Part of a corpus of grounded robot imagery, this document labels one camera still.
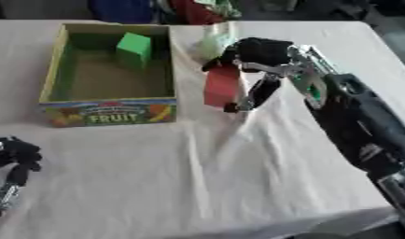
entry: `wooden block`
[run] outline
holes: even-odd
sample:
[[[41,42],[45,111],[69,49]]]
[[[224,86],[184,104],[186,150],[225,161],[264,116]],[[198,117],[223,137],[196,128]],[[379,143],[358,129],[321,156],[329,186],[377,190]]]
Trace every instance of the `wooden block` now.
[[[204,103],[223,107],[234,101],[239,87],[239,69],[235,66],[217,67],[208,72],[205,81]]]
[[[144,69],[151,57],[151,39],[146,36],[126,33],[117,44],[117,57],[126,67]]]

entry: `table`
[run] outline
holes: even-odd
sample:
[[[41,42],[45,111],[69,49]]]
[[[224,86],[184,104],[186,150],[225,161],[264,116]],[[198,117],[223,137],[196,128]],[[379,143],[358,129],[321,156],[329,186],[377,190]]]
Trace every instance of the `table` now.
[[[279,235],[388,207],[330,144],[289,82],[247,119],[203,105],[204,74],[189,54],[201,26],[172,28],[176,123],[51,128],[37,98],[60,23],[0,21],[0,135],[39,145],[46,157],[0,219],[0,239],[165,238],[262,226]],[[367,25],[234,24],[239,37],[317,45],[405,120],[405,66]]]

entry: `green block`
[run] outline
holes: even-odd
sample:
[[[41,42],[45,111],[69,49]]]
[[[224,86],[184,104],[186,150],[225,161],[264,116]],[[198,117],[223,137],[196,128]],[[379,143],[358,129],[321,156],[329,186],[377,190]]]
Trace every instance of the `green block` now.
[[[150,38],[126,33],[117,44],[117,57],[126,67],[146,68],[151,57]]]

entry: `open box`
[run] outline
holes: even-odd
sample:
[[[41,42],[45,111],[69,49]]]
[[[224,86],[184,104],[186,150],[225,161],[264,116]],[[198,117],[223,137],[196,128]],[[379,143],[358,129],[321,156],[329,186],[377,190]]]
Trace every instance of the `open box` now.
[[[123,67],[116,46],[125,33],[151,38],[144,70]],[[55,44],[40,106],[58,127],[175,120],[169,27],[64,24]]]

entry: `blue object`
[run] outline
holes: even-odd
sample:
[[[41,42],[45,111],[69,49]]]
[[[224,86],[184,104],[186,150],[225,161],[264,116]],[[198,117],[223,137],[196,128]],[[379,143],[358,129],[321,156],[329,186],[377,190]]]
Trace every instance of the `blue object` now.
[[[149,23],[153,19],[151,0],[89,0],[94,18],[119,23]]]

